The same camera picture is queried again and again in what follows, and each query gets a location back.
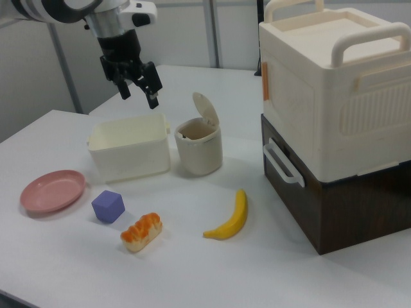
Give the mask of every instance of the gray wall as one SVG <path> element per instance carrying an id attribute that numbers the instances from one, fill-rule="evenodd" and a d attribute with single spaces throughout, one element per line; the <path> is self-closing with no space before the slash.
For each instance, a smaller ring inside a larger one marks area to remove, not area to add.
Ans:
<path id="1" fill-rule="evenodd" d="M 411 0 L 330 0 L 326 8 L 355 7 L 411 25 Z M 141 59 L 156 65 L 255 70 L 258 26 L 255 0 L 154 0 L 157 24 L 137 29 Z M 285 8 L 278 17 L 313 10 Z M 0 142 L 51 109 L 83 112 L 117 93 L 101 68 L 97 40 L 84 22 L 46 26 L 0 22 Z"/>
<path id="2" fill-rule="evenodd" d="M 51 109 L 74 112 L 46 24 L 0 28 L 0 142 Z"/>

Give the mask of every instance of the white plastic bin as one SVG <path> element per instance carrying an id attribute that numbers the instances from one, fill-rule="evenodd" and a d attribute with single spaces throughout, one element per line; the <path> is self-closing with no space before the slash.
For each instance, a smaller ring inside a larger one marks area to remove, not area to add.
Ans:
<path id="1" fill-rule="evenodd" d="M 170 169 L 169 132 L 163 114 L 104 122 L 93 128 L 88 149 L 105 182 L 163 173 Z"/>
<path id="2" fill-rule="evenodd" d="M 264 115 L 321 182 L 411 159 L 411 30 L 361 11 L 259 25 Z"/>

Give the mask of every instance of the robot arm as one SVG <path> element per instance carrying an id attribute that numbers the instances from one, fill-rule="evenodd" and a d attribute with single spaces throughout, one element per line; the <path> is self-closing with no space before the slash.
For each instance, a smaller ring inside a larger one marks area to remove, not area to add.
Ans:
<path id="1" fill-rule="evenodd" d="M 130 97 L 125 80 L 131 80 L 146 94 L 150 108 L 155 108 L 162 84 L 153 62 L 144 64 L 140 60 L 141 48 L 134 31 L 156 21 L 155 5 L 136 0 L 88 2 L 83 8 L 74 9 L 64 0 L 0 0 L 0 17 L 52 23 L 84 19 L 103 51 L 100 60 L 106 78 L 118 86 L 121 97 Z"/>

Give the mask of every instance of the pink plate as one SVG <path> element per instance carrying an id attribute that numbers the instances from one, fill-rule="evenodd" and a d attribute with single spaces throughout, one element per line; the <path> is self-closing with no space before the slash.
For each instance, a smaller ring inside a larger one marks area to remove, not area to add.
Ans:
<path id="1" fill-rule="evenodd" d="M 32 181 L 20 195 L 20 203 L 30 212 L 52 212 L 72 204 L 83 193 L 84 176 L 74 170 L 60 170 Z"/>

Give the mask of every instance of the purple cube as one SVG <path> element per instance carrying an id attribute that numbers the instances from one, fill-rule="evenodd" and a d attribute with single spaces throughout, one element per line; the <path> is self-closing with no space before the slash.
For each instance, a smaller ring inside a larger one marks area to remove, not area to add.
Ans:
<path id="1" fill-rule="evenodd" d="M 113 223 L 126 210 L 120 194 L 112 191 L 103 191 L 91 205 L 99 220 Z"/>

